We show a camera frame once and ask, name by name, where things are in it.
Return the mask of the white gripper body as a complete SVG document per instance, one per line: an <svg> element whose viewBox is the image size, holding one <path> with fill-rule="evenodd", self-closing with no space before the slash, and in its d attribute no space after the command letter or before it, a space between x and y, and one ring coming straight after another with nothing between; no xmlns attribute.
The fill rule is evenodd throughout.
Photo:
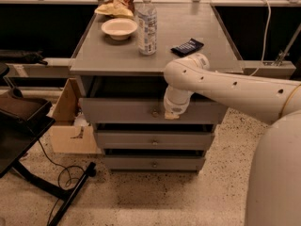
<svg viewBox="0 0 301 226"><path fill-rule="evenodd" d="M190 104L192 94L192 91L168 86L164 95L164 107L166 112L173 115L183 114Z"/></svg>

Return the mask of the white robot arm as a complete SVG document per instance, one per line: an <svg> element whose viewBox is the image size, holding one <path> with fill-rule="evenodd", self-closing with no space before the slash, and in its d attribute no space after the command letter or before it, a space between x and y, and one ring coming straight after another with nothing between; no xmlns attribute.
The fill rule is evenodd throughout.
<svg viewBox="0 0 301 226"><path fill-rule="evenodd" d="M213 72L201 53L167 63L164 78L164 107L170 119L186 111L195 93L267 124L301 111L298 81Z"/></svg>

